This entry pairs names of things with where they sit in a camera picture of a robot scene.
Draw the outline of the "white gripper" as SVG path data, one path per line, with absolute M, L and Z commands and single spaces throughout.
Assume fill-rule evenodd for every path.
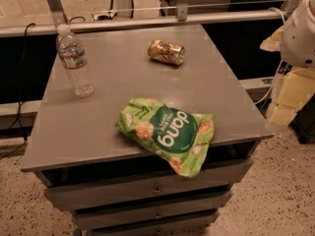
M 315 94 L 315 0 L 302 0 L 283 27 L 263 40 L 260 48 L 275 52 L 280 44 L 282 59 L 297 66 L 277 76 L 268 107 L 268 122 L 284 127 Z

